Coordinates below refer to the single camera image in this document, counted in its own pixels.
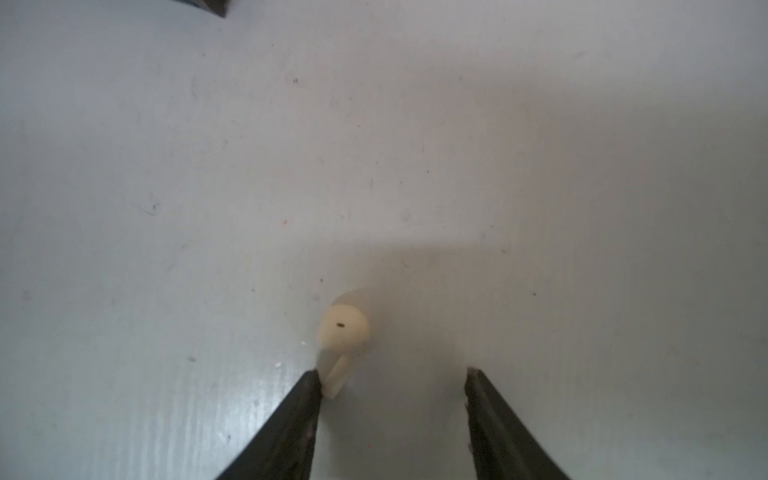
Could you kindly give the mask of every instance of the black object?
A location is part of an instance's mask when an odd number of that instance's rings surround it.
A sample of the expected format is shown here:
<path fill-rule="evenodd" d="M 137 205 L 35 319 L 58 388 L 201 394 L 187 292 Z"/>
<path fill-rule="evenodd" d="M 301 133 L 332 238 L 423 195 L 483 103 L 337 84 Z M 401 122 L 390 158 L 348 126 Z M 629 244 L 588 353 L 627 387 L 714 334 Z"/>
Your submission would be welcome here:
<path fill-rule="evenodd" d="M 320 414 L 320 377 L 304 372 L 218 480 L 308 480 Z"/>
<path fill-rule="evenodd" d="M 177 1 L 196 5 L 202 8 L 203 10 L 208 10 L 209 12 L 213 12 L 216 15 L 219 15 L 221 18 L 224 18 L 225 16 L 227 16 L 227 4 L 229 4 L 230 2 L 230 0 L 177 0 Z"/>
<path fill-rule="evenodd" d="M 464 384 L 478 480 L 568 480 L 485 374 Z M 309 480 L 320 412 L 317 370 L 305 372 L 218 480 Z"/>
<path fill-rule="evenodd" d="M 568 480 L 481 370 L 467 370 L 464 392 L 478 480 Z"/>

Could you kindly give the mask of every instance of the white table surface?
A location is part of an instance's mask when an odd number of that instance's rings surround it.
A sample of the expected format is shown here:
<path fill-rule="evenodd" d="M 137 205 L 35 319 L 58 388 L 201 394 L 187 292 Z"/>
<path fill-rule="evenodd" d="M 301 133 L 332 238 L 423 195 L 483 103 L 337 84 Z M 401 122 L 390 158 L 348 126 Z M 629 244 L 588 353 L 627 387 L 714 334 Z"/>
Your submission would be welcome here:
<path fill-rule="evenodd" d="M 314 478 L 473 478 L 470 364 L 574 480 L 765 478 L 767 3 L 0 4 L 0 478 L 214 478 L 353 290 Z"/>

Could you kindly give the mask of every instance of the white mushroom-shaped object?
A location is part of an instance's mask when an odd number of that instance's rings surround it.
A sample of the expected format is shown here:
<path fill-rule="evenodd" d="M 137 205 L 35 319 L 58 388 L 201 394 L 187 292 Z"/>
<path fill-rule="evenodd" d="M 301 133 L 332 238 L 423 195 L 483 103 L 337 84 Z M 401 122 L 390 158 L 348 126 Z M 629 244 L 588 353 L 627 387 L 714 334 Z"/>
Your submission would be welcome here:
<path fill-rule="evenodd" d="M 333 305 L 320 320 L 317 342 L 320 348 L 339 355 L 325 378 L 323 396 L 336 397 L 344 386 L 371 338 L 371 329 L 365 314 L 351 305 Z"/>

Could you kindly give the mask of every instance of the white surface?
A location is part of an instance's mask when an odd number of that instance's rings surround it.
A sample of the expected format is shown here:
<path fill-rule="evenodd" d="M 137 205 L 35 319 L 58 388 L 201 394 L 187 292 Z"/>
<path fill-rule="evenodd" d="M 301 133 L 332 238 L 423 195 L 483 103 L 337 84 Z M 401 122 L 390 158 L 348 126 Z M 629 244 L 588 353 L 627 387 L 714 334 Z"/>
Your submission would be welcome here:
<path fill-rule="evenodd" d="M 368 287 L 314 478 L 471 478 L 470 363 L 574 480 L 765 478 L 762 0 L 0 3 L 0 477 L 213 478 Z"/>

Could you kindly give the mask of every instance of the scratch mark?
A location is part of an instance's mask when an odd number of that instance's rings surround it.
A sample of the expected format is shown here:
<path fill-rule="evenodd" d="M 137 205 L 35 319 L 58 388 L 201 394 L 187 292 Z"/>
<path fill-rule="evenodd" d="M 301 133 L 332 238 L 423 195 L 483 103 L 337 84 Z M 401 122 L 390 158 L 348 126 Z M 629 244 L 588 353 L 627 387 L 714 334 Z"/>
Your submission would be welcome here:
<path fill-rule="evenodd" d="M 152 205 L 152 208 L 150 210 L 147 210 L 146 208 L 141 208 L 141 207 L 139 207 L 136 204 L 133 204 L 133 205 L 134 205 L 135 208 L 137 208 L 138 210 L 146 213 L 150 217 L 154 217 L 155 215 L 157 215 L 157 208 L 160 206 L 160 204 L 154 204 L 154 205 Z"/>

